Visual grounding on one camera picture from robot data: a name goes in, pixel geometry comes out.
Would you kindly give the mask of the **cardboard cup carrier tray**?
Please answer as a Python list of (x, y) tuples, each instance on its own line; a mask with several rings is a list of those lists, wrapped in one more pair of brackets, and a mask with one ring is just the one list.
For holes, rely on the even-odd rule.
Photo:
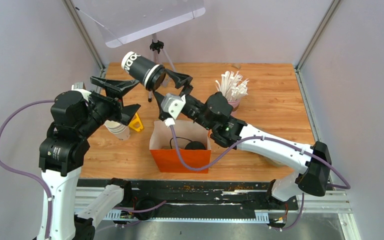
[(283, 163), (276, 161), (276, 160), (273, 160), (273, 159), (270, 159), (270, 158), (267, 158), (267, 157), (265, 158), (265, 160), (267, 163), (269, 163), (270, 165), (275, 166), (277, 168), (284, 166)]

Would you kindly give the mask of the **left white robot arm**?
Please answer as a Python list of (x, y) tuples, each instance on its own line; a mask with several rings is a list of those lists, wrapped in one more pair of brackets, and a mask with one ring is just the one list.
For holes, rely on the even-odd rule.
[(88, 138), (106, 121), (128, 125), (139, 104), (124, 106), (123, 97), (139, 82), (91, 77), (91, 83), (105, 95), (84, 89), (59, 94), (50, 109), (53, 122), (39, 146), (41, 176), (50, 190), (51, 219), (43, 218), (40, 240), (92, 240), (96, 228), (117, 205), (133, 201), (132, 184), (111, 179), (103, 192), (80, 213), (75, 213), (78, 180), (87, 151)]

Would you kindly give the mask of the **orange paper bag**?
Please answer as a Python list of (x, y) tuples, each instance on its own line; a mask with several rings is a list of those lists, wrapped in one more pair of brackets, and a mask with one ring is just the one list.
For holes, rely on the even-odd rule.
[[(183, 161), (192, 168), (201, 168), (210, 163), (211, 144), (209, 131), (197, 123), (188, 120), (177, 120), (174, 131), (177, 145)], [(205, 145), (206, 150), (185, 150), (191, 141)], [(149, 140), (149, 151), (154, 162), (162, 173), (192, 173), (179, 160), (171, 129), (162, 121), (153, 123), (153, 132)]]

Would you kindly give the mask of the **stack of paper cups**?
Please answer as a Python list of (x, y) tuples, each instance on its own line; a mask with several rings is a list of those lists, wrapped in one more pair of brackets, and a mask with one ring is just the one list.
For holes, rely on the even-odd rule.
[(117, 121), (106, 120), (104, 126), (108, 129), (119, 140), (126, 141), (130, 138), (130, 128), (124, 124), (121, 124)]

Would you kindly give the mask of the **yellow triangular plastic stand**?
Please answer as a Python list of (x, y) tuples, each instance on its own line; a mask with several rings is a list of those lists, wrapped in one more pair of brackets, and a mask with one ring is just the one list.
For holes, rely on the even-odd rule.
[(141, 132), (144, 130), (144, 125), (143, 125), (138, 113), (135, 113), (133, 119), (130, 121), (128, 126), (130, 129), (132, 129), (136, 132)]

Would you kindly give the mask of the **grey tripod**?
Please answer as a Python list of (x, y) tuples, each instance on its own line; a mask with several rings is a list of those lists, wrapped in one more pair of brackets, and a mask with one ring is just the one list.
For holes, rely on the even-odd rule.
[(176, 71), (175, 65), (174, 65), (173, 61), (171, 60), (168, 52), (165, 50), (164, 43), (158, 39), (157, 33), (153, 33), (151, 35), (151, 37), (152, 37), (152, 42), (151, 42), (149, 48), (153, 53), (153, 61), (155, 63), (162, 65), (163, 61), (159, 57), (160, 53), (162, 52), (163, 55), (165, 56), (165, 58), (167, 59), (169, 65), (171, 66), (171, 70), (175, 72)]

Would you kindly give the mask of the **white reflector board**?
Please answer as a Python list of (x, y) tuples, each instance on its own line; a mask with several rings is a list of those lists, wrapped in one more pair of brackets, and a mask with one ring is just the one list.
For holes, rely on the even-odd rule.
[(206, 12), (203, 0), (81, 0), (74, 9), (97, 25), (105, 45), (112, 49)]

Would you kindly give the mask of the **black paper coffee cup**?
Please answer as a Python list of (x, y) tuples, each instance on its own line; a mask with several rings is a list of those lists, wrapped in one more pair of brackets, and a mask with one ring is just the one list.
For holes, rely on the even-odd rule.
[(165, 67), (130, 51), (121, 61), (122, 69), (138, 80), (147, 91), (156, 91), (166, 77)]

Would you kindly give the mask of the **pink straw holder cup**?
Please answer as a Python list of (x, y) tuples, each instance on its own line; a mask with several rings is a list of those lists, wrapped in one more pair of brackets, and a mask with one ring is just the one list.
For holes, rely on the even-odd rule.
[(235, 113), (240, 105), (241, 100), (235, 100), (235, 101), (228, 101), (228, 103), (232, 106), (232, 113)]

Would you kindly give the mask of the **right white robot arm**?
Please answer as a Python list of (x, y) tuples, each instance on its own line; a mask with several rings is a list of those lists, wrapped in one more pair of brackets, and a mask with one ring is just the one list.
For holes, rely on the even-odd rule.
[(233, 107), (222, 93), (212, 94), (202, 103), (190, 92), (192, 77), (158, 65), (146, 82), (155, 96), (159, 119), (172, 128), (179, 114), (210, 130), (210, 138), (226, 148), (247, 151), (279, 162), (294, 170), (282, 179), (270, 182), (266, 204), (278, 209), (291, 197), (309, 194), (323, 197), (328, 188), (332, 167), (328, 147), (317, 141), (314, 145), (297, 143), (264, 132), (232, 116)]

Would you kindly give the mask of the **bundle of wrapped straws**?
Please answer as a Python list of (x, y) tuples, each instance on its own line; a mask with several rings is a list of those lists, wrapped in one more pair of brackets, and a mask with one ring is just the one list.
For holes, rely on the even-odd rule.
[(215, 81), (215, 86), (229, 102), (234, 102), (248, 95), (248, 82), (249, 79), (243, 78), (239, 71), (226, 71)]

